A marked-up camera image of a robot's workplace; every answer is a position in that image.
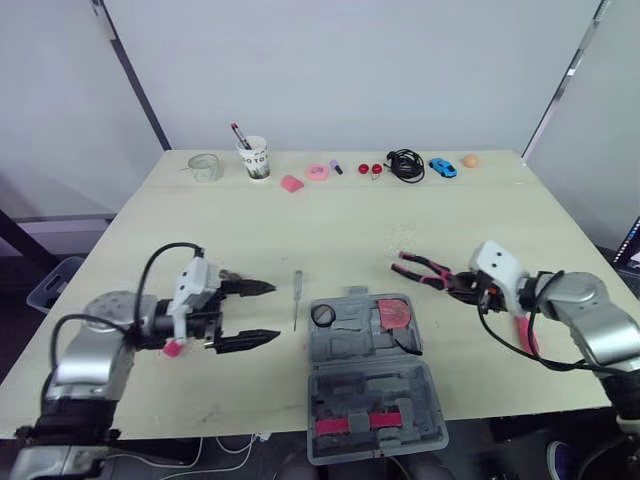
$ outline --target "light wooden tabletop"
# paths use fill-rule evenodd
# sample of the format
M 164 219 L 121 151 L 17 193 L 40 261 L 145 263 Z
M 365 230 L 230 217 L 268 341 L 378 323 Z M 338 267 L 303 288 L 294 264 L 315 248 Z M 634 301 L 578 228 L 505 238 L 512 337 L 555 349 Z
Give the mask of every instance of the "light wooden tabletop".
M 427 171 L 406 185 L 390 173 L 372 181 L 357 173 L 361 162 L 382 163 L 382 152 L 272 152 L 272 175 L 249 180 L 235 152 L 217 152 L 224 176 L 196 183 L 186 166 L 201 151 L 170 151 L 156 165 L 105 232 L 0 387 L 0 435 L 33 424 L 47 369 L 54 322 L 81 312 L 110 290 L 135 290 L 143 265 L 159 246 L 195 242 L 206 258 L 231 271 L 278 287 L 268 295 L 230 297 L 224 303 L 226 334 L 250 329 L 282 334 L 249 352 L 216 355 L 192 342 L 170 359 L 140 352 L 120 402 L 114 427 L 124 438 L 191 437 L 303 430 L 307 427 L 306 306 L 365 285 L 371 293 L 411 298 L 447 419 L 580 409 L 607 404 L 588 372 L 554 373 L 492 340 L 475 309 L 445 293 L 411 282 L 389 265 L 399 250 L 467 268 L 473 250 L 492 239 L 530 273 L 588 271 L 605 282 L 614 302 L 640 318 L 636 299 L 535 175 L 508 151 L 478 153 L 481 165 L 462 166 L 467 152 L 441 156 L 459 170 L 446 180 Z M 325 182 L 304 179 L 310 163 L 337 159 L 345 174 Z M 290 194 L 280 179 L 293 174 L 305 187 Z M 186 251 L 169 252 L 152 270 L 147 292 L 173 293 Z M 293 273 L 304 272 L 298 328 L 293 332 Z M 492 314 L 494 328 L 513 342 L 509 318 Z M 575 360 L 578 350 L 558 322 L 538 322 L 541 350 Z M 65 327 L 61 348 L 77 326 Z

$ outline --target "marker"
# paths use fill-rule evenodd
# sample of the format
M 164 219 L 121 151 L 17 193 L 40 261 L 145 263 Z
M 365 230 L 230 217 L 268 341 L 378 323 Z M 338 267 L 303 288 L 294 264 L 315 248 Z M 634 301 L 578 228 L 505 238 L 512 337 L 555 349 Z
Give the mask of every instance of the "marker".
M 231 130 L 233 130 L 233 133 L 236 134 L 236 137 L 238 137 L 238 141 L 242 144 L 245 150 L 251 150 L 251 145 L 249 145 L 249 142 L 247 142 L 246 137 L 240 131 L 240 127 L 238 127 L 237 123 L 231 124 Z

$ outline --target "white cable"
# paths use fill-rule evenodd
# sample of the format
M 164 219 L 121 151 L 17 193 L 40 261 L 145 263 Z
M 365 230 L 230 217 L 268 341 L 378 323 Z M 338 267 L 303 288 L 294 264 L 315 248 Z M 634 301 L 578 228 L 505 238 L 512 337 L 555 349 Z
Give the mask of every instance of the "white cable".
M 404 478 L 406 478 L 407 480 L 411 480 L 411 475 L 409 475 L 409 472 L 407 472 L 404 466 L 400 463 L 400 460 L 398 460 L 396 457 L 387 457 L 387 458 L 398 466 L 398 468 L 402 471 Z
M 222 442 L 220 441 L 219 437 L 216 437 L 216 442 L 218 443 L 218 446 L 220 447 L 220 449 L 225 452 L 225 453 L 229 453 L 231 455 L 235 455 L 236 453 L 242 453 L 244 452 L 247 448 L 249 448 L 251 446 L 251 444 L 255 441 L 255 435 L 251 435 L 251 438 L 249 439 L 249 443 L 247 443 L 244 447 L 242 447 L 239 450 L 231 450 L 230 448 L 225 447 L 224 445 L 222 445 Z
M 182 477 L 182 476 L 186 477 L 187 475 L 200 475 L 202 473 L 222 473 L 222 472 L 233 472 L 235 470 L 240 470 L 242 467 L 245 466 L 245 464 L 249 460 L 249 457 L 251 456 L 251 448 L 253 447 L 253 440 L 254 440 L 254 436 L 252 436 L 251 443 L 249 443 L 249 449 L 247 451 L 247 455 L 244 457 L 242 462 L 240 462 L 235 467 L 216 468 L 214 470 L 195 470 L 193 472 L 173 473 L 171 475 L 167 475 L 166 477 L 159 478 L 158 480 L 169 480 L 170 478 L 176 478 L 176 477 Z
M 133 458 L 134 460 L 138 460 L 139 462 L 144 463 L 145 465 L 149 465 L 154 468 L 193 468 L 198 464 L 200 460 L 200 456 L 202 455 L 202 444 L 204 443 L 204 438 L 200 438 L 200 445 L 198 446 L 198 453 L 196 454 L 196 458 L 189 465 L 182 464 L 172 464 L 172 463 L 157 463 L 152 462 L 151 460 L 147 460 L 144 457 L 140 457 L 138 455 L 132 455 L 130 453 L 116 453 L 114 455 L 109 455 L 105 458 L 105 460 L 111 460 L 112 458 Z

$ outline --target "pen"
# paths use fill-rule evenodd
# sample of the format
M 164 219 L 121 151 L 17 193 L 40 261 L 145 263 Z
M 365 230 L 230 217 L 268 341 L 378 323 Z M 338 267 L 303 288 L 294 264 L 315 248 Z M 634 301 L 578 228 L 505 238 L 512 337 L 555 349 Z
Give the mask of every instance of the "pen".
M 240 141 L 240 143 L 242 144 L 242 146 L 246 149 L 246 150 L 251 150 L 251 145 L 249 145 L 249 142 L 247 142 L 246 137 L 242 134 L 242 132 L 240 131 L 240 127 L 238 127 L 237 123 L 232 123 L 231 124 L 231 130 L 233 130 L 233 133 L 236 134 L 236 137 L 238 137 L 238 140 Z
M 302 296 L 302 271 L 296 270 L 293 275 L 293 331 L 296 331 L 296 324 L 298 323 L 298 305 L 300 304 L 300 297 Z

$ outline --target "black cable bundle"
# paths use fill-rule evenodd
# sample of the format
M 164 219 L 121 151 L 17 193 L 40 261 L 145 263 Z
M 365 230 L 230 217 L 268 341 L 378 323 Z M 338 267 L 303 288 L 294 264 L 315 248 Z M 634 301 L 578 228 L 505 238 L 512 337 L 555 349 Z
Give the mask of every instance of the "black cable bundle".
M 387 153 L 384 166 L 405 183 L 418 183 L 424 178 L 424 162 L 413 150 L 402 148 Z

